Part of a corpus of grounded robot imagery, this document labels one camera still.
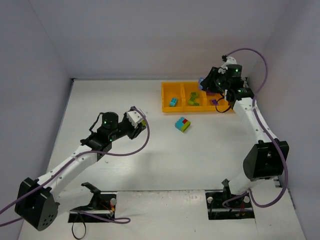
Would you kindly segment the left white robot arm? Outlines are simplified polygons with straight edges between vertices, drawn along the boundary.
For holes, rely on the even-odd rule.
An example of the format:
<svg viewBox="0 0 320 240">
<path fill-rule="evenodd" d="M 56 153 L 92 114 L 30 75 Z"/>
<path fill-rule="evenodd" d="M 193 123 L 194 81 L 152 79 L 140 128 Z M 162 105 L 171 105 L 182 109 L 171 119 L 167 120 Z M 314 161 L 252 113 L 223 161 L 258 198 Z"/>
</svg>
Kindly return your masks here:
<svg viewBox="0 0 320 240">
<path fill-rule="evenodd" d="M 146 116 L 131 107 L 121 121 L 115 112 L 101 112 L 102 120 L 96 131 L 80 140 L 73 153 L 37 179 L 26 178 L 19 187 L 14 211 L 38 231 L 47 229 L 60 214 L 80 207 L 97 207 L 101 191 L 89 182 L 80 187 L 66 187 L 84 170 L 105 155 L 111 155 L 113 142 L 128 137 L 135 139 L 142 131 L 150 130 Z"/>
</svg>

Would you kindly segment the purple lego brick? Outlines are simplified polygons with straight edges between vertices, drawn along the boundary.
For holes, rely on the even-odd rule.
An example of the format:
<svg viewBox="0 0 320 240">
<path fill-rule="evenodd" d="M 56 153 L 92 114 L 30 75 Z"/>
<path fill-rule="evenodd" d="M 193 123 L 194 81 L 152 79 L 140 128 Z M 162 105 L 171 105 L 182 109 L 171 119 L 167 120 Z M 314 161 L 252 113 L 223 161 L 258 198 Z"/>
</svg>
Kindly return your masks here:
<svg viewBox="0 0 320 240">
<path fill-rule="evenodd" d="M 210 103 L 211 103 L 213 106 L 218 106 L 218 105 L 219 105 L 218 100 L 215 99 L 215 98 L 211 99 L 211 100 L 210 100 Z"/>
</svg>

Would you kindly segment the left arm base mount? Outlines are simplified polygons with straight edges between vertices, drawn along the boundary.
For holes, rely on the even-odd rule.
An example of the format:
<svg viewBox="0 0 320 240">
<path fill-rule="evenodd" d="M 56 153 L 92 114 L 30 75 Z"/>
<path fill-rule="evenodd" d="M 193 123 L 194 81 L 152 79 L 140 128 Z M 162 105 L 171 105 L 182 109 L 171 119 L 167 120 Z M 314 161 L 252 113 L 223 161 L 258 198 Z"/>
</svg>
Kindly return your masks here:
<svg viewBox="0 0 320 240">
<path fill-rule="evenodd" d="M 76 207 L 77 211 L 83 211 L 107 220 L 115 220 L 115 211 L 117 204 L 116 191 L 102 191 L 89 182 L 81 184 L 89 190 L 93 196 L 87 205 Z M 68 217 L 69 223 L 105 223 L 101 219 L 86 215 L 84 213 L 70 212 Z"/>
</svg>

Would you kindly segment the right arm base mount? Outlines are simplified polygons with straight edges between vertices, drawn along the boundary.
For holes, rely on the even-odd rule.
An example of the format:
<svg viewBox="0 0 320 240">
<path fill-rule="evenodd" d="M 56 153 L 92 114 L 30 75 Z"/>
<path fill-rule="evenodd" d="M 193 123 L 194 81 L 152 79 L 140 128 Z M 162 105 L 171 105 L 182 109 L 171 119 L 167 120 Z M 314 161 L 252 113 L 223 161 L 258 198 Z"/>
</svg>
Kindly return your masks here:
<svg viewBox="0 0 320 240">
<path fill-rule="evenodd" d="M 235 197 L 225 191 L 205 191 L 208 219 L 211 221 L 254 219 L 255 213 L 249 194 L 228 201 Z"/>
</svg>

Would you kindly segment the teal lego brick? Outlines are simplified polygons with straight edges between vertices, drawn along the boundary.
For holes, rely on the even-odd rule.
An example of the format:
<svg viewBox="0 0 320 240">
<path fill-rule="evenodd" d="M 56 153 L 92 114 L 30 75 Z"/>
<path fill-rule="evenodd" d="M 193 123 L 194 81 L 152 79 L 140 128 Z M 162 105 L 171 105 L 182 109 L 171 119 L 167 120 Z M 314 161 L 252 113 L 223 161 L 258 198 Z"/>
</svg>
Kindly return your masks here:
<svg viewBox="0 0 320 240">
<path fill-rule="evenodd" d="M 169 102 L 169 107 L 176 107 L 178 103 L 178 98 L 173 97 Z"/>
</svg>

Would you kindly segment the multicolor lego block assembly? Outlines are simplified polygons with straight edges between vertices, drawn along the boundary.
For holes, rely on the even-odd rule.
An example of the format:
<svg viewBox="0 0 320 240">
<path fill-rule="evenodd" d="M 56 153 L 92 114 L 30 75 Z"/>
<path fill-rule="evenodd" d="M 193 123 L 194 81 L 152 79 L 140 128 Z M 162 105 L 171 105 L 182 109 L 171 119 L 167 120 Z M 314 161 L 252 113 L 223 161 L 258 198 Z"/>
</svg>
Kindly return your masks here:
<svg viewBox="0 0 320 240">
<path fill-rule="evenodd" d="M 185 117 L 181 117 L 175 123 L 175 128 L 178 129 L 180 132 L 184 133 L 191 125 L 191 122 L 187 120 Z"/>
</svg>

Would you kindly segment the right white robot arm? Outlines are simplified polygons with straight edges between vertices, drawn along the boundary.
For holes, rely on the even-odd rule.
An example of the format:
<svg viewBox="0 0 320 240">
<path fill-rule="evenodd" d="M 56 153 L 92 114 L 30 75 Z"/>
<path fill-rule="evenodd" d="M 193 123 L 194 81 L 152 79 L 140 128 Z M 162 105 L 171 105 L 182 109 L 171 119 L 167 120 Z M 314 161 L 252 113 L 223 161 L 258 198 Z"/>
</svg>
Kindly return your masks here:
<svg viewBox="0 0 320 240">
<path fill-rule="evenodd" d="M 212 67 L 208 76 L 199 84 L 201 90 L 224 95 L 230 108 L 240 117 L 253 147 L 242 162 L 240 174 L 228 182 L 232 195 L 240 195 L 260 180 L 280 176 L 287 160 L 289 145 L 280 141 L 269 129 L 254 99 L 253 91 L 244 86 L 242 66 L 227 64 L 225 68 Z"/>
</svg>

